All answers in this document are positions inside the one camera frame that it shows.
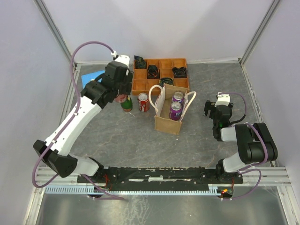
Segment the green glass bottle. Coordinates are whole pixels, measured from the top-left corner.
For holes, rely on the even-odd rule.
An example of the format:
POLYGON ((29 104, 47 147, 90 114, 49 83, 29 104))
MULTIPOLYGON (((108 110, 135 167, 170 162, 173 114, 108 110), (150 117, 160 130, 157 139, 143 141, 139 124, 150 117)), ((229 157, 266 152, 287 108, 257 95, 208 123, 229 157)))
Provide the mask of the green glass bottle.
POLYGON ((127 98, 120 105, 125 112, 131 111, 133 109, 132 98, 127 96, 127 98))

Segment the purple fanta can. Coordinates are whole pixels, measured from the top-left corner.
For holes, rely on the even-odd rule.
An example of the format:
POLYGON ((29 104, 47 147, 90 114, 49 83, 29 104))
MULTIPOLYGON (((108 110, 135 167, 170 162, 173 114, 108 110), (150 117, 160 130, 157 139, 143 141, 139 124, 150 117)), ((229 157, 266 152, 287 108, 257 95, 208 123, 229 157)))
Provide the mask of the purple fanta can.
POLYGON ((182 105, 180 102, 172 102, 170 105, 169 119, 178 121, 182 113, 182 105))
POLYGON ((181 105, 184 104, 184 94, 181 91, 174 92, 172 96, 172 102, 178 102, 181 105))

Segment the red cola can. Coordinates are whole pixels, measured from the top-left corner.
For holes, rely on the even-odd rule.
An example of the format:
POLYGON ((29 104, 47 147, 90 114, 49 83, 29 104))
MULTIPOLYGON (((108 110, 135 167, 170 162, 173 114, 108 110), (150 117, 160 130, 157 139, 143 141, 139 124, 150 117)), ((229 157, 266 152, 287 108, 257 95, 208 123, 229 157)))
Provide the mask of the red cola can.
POLYGON ((140 93, 137 99, 139 103, 139 110, 141 112, 146 112, 150 109, 150 101, 147 93, 140 93))
POLYGON ((114 99, 114 101, 121 104, 126 101, 127 97, 128 96, 126 94, 120 94, 114 99))

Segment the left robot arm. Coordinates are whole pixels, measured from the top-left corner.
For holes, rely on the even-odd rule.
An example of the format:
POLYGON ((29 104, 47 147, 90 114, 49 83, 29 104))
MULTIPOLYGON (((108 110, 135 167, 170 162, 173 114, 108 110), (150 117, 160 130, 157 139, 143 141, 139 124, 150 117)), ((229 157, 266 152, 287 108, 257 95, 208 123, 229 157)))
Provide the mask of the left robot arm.
POLYGON ((88 82, 76 104, 61 125, 45 141, 36 140, 33 145, 43 162, 60 177, 72 173, 85 174, 94 182, 104 177, 102 165, 91 158, 71 156, 70 150, 88 123, 104 107, 120 95, 130 95, 133 72, 129 70, 129 57, 120 55, 108 63, 105 72, 88 82))

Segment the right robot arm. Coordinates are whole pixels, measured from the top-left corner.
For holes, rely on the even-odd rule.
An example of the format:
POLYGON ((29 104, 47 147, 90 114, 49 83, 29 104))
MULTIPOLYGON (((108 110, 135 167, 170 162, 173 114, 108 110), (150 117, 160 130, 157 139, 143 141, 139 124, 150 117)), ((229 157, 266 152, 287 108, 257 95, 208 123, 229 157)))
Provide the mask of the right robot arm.
POLYGON ((215 178, 220 183, 228 182, 238 172, 255 165, 275 161, 278 150, 265 123, 236 124, 230 122, 233 103, 220 103, 207 100, 204 115, 213 121, 213 137, 219 142, 235 142, 237 152, 219 160, 215 178))

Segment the canvas burlap tote bag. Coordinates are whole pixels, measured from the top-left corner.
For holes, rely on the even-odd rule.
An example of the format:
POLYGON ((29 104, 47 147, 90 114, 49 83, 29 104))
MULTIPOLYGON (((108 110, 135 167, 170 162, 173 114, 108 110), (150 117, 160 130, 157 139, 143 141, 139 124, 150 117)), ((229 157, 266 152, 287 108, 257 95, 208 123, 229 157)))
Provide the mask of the canvas burlap tote bag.
POLYGON ((190 107, 191 103, 194 101, 196 97, 196 92, 188 92, 187 88, 176 87, 169 84, 164 85, 164 87, 161 87, 160 85, 153 85, 149 90, 148 96, 149 102, 151 106, 153 106, 153 108, 155 109, 156 113, 156 115, 154 116, 154 129, 156 131, 178 135, 180 133, 182 120, 186 112, 188 111, 188 108, 190 107), (152 102, 152 91, 155 88, 160 89, 160 94, 157 97, 156 101, 152 102), (172 120, 170 119, 172 97, 177 91, 183 93, 183 107, 179 119, 172 120))

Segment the orange wooden divider tray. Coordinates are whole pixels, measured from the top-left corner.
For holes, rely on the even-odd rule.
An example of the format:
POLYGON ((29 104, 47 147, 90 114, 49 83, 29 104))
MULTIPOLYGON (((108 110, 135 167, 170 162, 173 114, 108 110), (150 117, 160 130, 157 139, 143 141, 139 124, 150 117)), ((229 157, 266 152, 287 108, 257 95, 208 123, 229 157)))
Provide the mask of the orange wooden divider tray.
POLYGON ((174 74, 173 68, 187 68, 187 62, 185 58, 175 58, 175 59, 145 59, 146 66, 136 66, 134 63, 134 78, 132 86, 132 94, 139 95, 142 92, 149 92, 153 85, 160 85, 161 79, 172 78, 173 85, 176 87, 183 87, 190 89, 189 77, 188 75, 178 77, 174 74), (151 76, 149 74, 148 67, 156 66, 158 69, 158 74, 151 76))

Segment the rolled tie dark green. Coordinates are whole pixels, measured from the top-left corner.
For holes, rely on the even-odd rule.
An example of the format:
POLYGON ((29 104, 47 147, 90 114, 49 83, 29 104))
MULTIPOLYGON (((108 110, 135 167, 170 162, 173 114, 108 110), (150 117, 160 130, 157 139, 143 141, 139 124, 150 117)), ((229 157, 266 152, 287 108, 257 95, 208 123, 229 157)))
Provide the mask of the rolled tie dark green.
POLYGON ((147 68, 147 61, 141 57, 141 56, 134 56, 134 60, 135 60, 135 69, 146 69, 147 68))

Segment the blue printed cloth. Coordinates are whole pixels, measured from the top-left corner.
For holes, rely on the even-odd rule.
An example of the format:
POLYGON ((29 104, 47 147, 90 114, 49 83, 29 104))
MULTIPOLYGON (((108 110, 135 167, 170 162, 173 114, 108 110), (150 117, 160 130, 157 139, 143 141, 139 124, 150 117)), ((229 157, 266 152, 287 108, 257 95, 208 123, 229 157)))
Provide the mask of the blue printed cloth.
POLYGON ((92 79, 97 78, 99 75, 103 74, 104 72, 105 72, 104 70, 100 70, 100 71, 96 71, 96 72, 93 72, 93 73, 82 75, 81 80, 82 80, 83 88, 86 86, 86 84, 88 82, 90 82, 92 79))

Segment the rolled tie black orange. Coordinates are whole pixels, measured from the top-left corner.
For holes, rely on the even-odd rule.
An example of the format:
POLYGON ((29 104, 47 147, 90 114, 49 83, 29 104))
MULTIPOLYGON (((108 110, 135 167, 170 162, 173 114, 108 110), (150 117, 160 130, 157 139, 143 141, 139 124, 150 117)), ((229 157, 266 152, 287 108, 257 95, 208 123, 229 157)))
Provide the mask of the rolled tie black orange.
POLYGON ((156 65, 152 65, 152 64, 148 65, 147 78, 148 79, 159 79, 160 78, 159 69, 156 65))

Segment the rolled tie black right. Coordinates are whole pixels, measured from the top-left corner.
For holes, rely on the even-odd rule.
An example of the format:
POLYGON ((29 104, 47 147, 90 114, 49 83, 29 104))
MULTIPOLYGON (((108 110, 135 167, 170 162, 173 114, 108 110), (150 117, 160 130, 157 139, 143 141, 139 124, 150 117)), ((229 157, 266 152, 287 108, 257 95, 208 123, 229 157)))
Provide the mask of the rolled tie black right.
POLYGON ((172 68, 174 78, 186 78, 188 70, 186 67, 173 67, 172 68))

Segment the rolled tie blue yellow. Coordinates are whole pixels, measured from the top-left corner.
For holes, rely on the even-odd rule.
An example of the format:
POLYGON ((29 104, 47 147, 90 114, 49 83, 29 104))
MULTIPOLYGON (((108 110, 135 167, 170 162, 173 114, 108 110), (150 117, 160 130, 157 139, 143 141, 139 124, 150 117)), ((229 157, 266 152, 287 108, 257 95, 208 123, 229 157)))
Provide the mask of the rolled tie blue yellow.
POLYGON ((174 80, 171 77, 163 77, 159 80, 159 85, 164 87, 165 84, 174 85, 174 80))

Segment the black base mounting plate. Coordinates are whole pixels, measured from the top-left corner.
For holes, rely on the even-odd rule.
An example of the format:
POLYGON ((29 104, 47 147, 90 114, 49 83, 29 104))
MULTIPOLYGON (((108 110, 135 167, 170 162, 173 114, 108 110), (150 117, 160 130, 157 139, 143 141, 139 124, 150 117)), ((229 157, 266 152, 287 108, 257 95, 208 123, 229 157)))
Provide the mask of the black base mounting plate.
POLYGON ((110 191, 206 191, 209 184, 242 184, 242 175, 228 175, 223 180, 216 178, 216 168, 204 167, 108 167, 97 175, 77 177, 78 183, 103 184, 110 191))

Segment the aluminium frame rail front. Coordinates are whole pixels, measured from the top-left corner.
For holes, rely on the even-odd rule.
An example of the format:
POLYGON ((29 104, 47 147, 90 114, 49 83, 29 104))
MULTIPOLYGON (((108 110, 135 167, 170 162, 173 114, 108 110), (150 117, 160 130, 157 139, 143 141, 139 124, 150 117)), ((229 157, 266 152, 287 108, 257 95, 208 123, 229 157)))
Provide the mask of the aluminium frame rail front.
MULTIPOLYGON (((259 186, 291 186, 291 182, 287 171, 284 167, 261 167, 261 180, 259 186)), ((39 185, 46 183, 50 178, 54 176, 54 172, 46 166, 38 168, 36 174, 36 182, 39 185)), ((79 185, 77 182, 77 174, 71 174, 66 178, 56 177, 51 184, 52 185, 79 185)), ((259 172, 248 172, 243 175, 243 183, 235 184, 236 187, 252 187, 259 178, 259 172)))

